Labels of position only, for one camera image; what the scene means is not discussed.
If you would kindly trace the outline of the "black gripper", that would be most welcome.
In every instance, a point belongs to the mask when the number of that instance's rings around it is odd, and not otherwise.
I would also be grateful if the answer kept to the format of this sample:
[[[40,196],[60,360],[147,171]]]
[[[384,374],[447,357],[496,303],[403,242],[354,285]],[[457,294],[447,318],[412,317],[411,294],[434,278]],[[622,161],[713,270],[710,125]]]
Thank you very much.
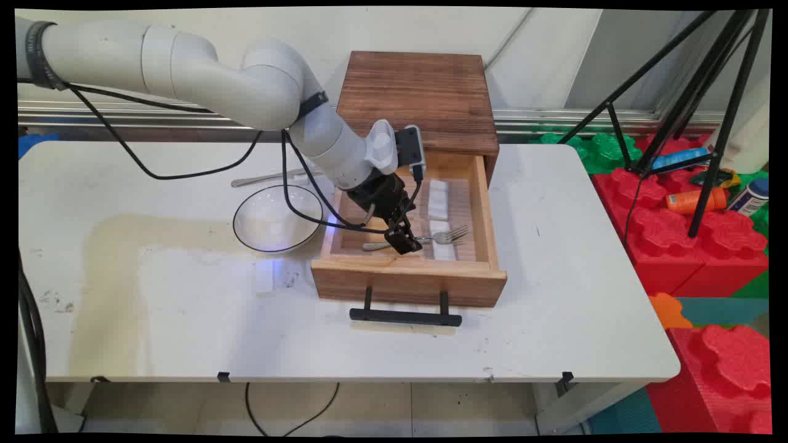
[[[408,213],[416,205],[397,174],[372,174],[363,184],[347,191],[347,196],[366,215],[382,219],[388,230],[385,240],[400,255],[419,252],[423,246],[414,237]]]

